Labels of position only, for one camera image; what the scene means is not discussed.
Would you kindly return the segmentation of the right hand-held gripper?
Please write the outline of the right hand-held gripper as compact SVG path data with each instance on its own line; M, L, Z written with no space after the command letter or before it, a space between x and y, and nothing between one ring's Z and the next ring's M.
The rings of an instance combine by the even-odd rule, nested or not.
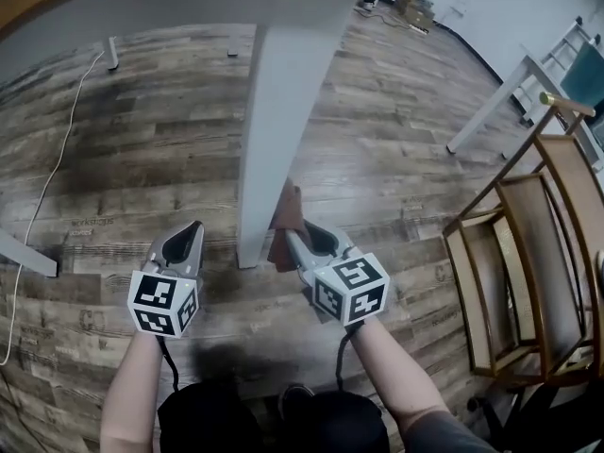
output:
M310 220L304 223L310 237L309 247L296 230L286 229L285 233L298 274L311 287L312 305L345 327L381 313L386 305L390 276L377 257L373 253L352 257L357 246L336 226ZM348 259L316 268L315 255Z

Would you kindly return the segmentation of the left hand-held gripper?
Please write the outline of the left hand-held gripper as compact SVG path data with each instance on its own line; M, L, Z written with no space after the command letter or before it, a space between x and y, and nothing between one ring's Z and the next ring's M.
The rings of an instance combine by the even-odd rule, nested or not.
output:
M201 221L174 226L151 243L144 271L131 276L127 306L140 332L181 338L199 310L205 229ZM169 275L159 274L168 270Z

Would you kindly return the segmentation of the brown cloth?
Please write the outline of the brown cloth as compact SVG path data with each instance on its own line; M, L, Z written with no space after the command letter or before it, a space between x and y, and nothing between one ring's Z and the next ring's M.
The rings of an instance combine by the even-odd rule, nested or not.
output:
M287 178L270 225L270 229L274 231L274 238L269 249L268 261L275 265L279 273L294 271L296 268L287 243L286 231L295 231L305 243L309 239L303 220L301 201L300 188Z

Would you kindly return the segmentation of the person's left forearm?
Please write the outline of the person's left forearm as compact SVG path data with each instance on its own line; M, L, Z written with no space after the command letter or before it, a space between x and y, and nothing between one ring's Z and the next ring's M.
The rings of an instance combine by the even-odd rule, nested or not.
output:
M100 453L152 453L162 354L154 335L137 332L109 386Z

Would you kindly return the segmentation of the person's right forearm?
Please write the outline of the person's right forearm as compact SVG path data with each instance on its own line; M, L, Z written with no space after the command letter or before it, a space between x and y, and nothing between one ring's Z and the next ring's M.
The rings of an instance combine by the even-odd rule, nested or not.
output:
M430 376L377 317L359 327L352 345L400 433L433 413L450 414Z

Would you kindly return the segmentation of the wooden table with white legs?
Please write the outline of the wooden table with white legs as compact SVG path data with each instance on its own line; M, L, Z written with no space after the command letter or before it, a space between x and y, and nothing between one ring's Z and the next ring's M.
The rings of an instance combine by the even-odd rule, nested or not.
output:
M57 53L165 27L251 24L237 259L255 267L356 0L0 0L0 82Z

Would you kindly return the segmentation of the person's right shoe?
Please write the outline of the person's right shoe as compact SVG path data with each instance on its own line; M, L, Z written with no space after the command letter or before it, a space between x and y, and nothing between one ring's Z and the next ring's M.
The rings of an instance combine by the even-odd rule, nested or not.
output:
M294 419L308 407L314 392L301 383L289 385L279 396L278 411L281 419L286 422Z

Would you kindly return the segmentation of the person's black trousers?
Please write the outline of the person's black trousers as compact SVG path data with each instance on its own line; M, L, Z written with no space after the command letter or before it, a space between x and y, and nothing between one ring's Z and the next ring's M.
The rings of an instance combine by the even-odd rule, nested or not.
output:
M284 422L273 450L237 391L202 382L171 394L158 409L161 453L390 453L381 410L364 396L314 393Z

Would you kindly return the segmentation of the gold shelf cart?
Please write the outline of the gold shelf cart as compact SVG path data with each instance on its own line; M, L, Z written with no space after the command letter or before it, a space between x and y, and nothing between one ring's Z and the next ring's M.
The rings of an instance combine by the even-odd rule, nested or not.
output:
M509 385L604 379L604 190L577 137L593 110L555 94L520 152L445 227L473 373ZM568 113L561 135L544 125Z

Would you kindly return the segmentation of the white side table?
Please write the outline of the white side table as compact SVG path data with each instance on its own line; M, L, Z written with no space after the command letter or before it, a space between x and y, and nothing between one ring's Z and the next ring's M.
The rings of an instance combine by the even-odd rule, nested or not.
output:
M454 154L459 147L481 130L496 109L505 103L512 96L513 92L531 76L537 79L546 92L557 94L563 98L570 98L568 93L562 88L562 85L548 73L541 61L531 54L526 54L497 91L447 144L447 151ZM577 137L594 170L599 172L604 169L604 151L598 145L596 138L587 125L580 125Z

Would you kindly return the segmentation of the person's grey shirt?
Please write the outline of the person's grey shirt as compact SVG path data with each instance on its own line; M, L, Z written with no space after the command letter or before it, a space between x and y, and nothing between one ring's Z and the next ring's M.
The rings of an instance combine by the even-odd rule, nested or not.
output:
M445 411L420 417L402 434L406 453L498 453Z

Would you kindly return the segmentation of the cardboard box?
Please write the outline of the cardboard box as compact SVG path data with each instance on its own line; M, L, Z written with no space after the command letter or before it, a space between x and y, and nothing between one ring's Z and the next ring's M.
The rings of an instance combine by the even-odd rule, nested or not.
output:
M395 0L394 7L411 25L430 29L433 24L433 3L430 0Z

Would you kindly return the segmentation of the aluminium ladder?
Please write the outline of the aluminium ladder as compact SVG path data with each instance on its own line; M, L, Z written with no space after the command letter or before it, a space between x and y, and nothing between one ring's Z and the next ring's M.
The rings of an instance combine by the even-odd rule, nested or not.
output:
M601 34L588 31L585 28L583 18L577 16L541 58L541 63L545 67L554 65L566 72L585 43L598 48L601 45L601 41Z

